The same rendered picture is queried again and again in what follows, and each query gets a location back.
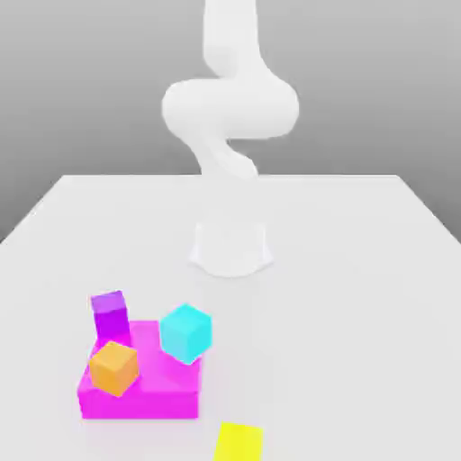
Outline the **large magenta box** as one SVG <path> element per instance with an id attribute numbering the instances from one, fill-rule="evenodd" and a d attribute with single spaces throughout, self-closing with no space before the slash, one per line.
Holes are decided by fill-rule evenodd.
<path id="1" fill-rule="evenodd" d="M 77 387 L 87 420 L 189 420 L 199 413 L 202 360 L 184 365 L 163 352 L 157 321 L 130 321 L 130 333 L 114 340 L 137 350 L 140 376 L 125 393 L 112 396 L 95 388 L 86 369 Z"/>

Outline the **small purple cube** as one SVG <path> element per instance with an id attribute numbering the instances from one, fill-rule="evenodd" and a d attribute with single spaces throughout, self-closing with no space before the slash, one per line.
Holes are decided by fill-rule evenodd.
<path id="1" fill-rule="evenodd" d="M 96 329 L 96 345 L 112 340 L 131 346 L 128 309 L 122 291 L 93 295 L 90 298 Z"/>

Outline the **small cyan cube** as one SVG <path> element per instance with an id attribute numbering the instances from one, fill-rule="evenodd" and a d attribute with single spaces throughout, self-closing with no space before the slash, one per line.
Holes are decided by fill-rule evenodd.
<path id="1" fill-rule="evenodd" d="M 159 322 L 162 350 L 191 365 L 212 345 L 212 317 L 189 304 L 175 308 Z"/>

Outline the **small orange cube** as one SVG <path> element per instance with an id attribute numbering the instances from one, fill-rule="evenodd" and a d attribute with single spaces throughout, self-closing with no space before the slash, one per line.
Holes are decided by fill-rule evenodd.
<path id="1" fill-rule="evenodd" d="M 140 375 L 137 351 L 110 340 L 89 360 L 89 371 L 93 387 L 121 397 Z"/>

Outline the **small yellow cube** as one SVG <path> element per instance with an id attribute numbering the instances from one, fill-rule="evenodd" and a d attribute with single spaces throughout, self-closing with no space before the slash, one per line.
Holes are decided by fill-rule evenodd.
<path id="1" fill-rule="evenodd" d="M 263 429 L 223 422 L 212 461 L 261 461 Z"/>

